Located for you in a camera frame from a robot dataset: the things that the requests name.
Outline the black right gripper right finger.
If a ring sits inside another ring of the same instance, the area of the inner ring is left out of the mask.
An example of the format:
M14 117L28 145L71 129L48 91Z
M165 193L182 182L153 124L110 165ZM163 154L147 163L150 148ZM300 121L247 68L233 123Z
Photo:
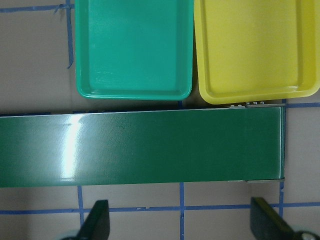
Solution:
M295 234L263 197L250 200L250 230L256 240L292 240Z

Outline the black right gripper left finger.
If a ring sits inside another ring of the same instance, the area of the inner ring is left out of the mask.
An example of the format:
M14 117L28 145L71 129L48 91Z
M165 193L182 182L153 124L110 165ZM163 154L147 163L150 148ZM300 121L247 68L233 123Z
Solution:
M110 236L108 200L97 200L76 235L77 240L107 240Z

